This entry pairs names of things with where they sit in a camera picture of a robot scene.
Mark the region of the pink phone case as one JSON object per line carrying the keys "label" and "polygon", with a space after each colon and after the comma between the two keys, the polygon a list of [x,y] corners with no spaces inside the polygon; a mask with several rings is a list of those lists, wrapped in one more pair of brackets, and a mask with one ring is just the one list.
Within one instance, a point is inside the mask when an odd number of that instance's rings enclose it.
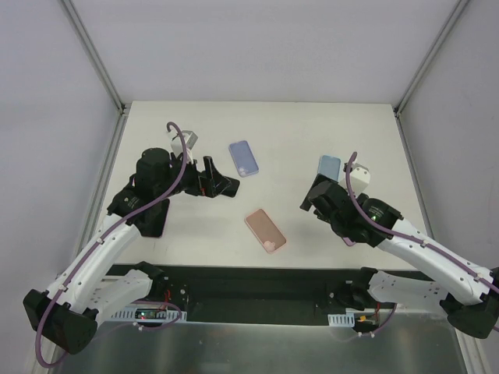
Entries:
{"label": "pink phone case", "polygon": [[281,230],[263,209],[246,216],[245,222],[268,254],[275,253],[287,243]]}

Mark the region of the lavender phone case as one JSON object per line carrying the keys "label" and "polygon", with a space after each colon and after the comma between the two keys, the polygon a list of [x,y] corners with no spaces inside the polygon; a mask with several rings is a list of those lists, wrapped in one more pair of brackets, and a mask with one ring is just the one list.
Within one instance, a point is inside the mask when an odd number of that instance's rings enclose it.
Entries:
{"label": "lavender phone case", "polygon": [[244,178],[258,173],[258,164],[246,140],[231,143],[228,149],[240,177]]}

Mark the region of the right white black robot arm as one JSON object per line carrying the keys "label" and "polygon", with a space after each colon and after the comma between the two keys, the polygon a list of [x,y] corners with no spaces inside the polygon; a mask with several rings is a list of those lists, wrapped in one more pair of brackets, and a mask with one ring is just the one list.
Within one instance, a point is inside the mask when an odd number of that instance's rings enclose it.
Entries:
{"label": "right white black robot arm", "polygon": [[498,270],[453,253],[418,230],[385,202],[362,193],[353,199],[338,182],[318,174],[301,205],[345,242],[367,244],[404,260],[428,280],[396,277],[367,268],[367,279],[354,284],[357,309],[363,296],[379,303],[415,305],[445,316],[457,330],[478,339],[489,337],[498,321]]}

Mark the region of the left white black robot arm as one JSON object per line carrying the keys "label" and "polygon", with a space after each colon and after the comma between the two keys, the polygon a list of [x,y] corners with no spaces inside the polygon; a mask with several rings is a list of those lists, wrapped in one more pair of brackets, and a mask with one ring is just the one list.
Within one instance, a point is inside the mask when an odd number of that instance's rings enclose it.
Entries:
{"label": "left white black robot arm", "polygon": [[75,355],[94,338],[98,327],[129,303],[144,299],[166,303],[170,287],[165,273],[142,261],[121,279],[99,288],[120,254],[138,238],[160,238],[170,196],[235,197],[239,180],[222,175],[211,157],[204,171],[182,154],[149,148],[136,162],[136,171],[107,208],[102,225],[71,265],[45,291],[30,290],[23,300],[36,333],[35,351],[47,339]]}

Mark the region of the black phone pink edge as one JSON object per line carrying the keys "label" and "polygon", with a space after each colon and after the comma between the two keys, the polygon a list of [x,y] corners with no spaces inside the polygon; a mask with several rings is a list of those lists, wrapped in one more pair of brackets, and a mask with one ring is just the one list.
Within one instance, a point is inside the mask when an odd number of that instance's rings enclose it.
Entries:
{"label": "black phone pink edge", "polygon": [[144,238],[161,238],[165,229],[170,200],[164,199],[136,216],[135,225]]}

